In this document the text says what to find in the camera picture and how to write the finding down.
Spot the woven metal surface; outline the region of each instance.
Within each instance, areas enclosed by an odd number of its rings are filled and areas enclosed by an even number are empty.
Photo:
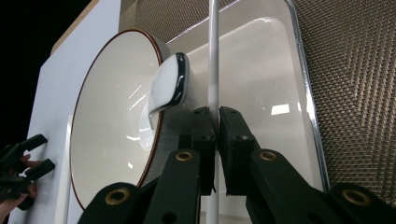
[[[330,181],[396,207],[396,1],[293,2]],[[208,0],[138,0],[135,26],[168,41],[207,15]]]

